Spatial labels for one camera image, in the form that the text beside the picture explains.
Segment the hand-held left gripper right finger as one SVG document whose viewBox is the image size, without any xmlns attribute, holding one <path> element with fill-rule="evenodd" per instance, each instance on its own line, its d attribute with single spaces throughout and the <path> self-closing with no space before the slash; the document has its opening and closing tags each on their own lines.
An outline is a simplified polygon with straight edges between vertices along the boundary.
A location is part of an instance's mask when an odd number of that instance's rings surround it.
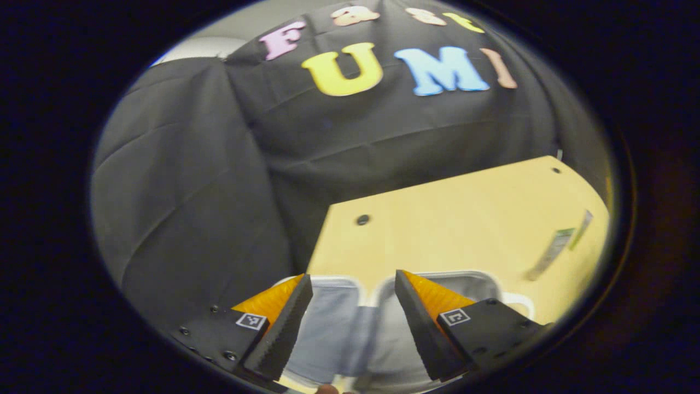
<svg viewBox="0 0 700 394">
<path fill-rule="evenodd" d="M 497 298 L 475 302 L 398 270 L 394 291 L 432 380 L 481 380 L 518 361 L 550 329 Z"/>
</svg>

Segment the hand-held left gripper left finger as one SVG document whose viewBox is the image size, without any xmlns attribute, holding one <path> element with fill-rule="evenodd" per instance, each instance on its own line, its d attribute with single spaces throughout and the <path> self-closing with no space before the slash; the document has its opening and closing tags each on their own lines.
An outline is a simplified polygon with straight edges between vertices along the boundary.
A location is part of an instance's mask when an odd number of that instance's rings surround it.
<svg viewBox="0 0 700 394">
<path fill-rule="evenodd" d="M 290 392 L 280 384 L 313 288 L 301 274 L 236 307 L 211 308 L 181 323 L 170 336 L 218 373 L 253 392 Z"/>
</svg>

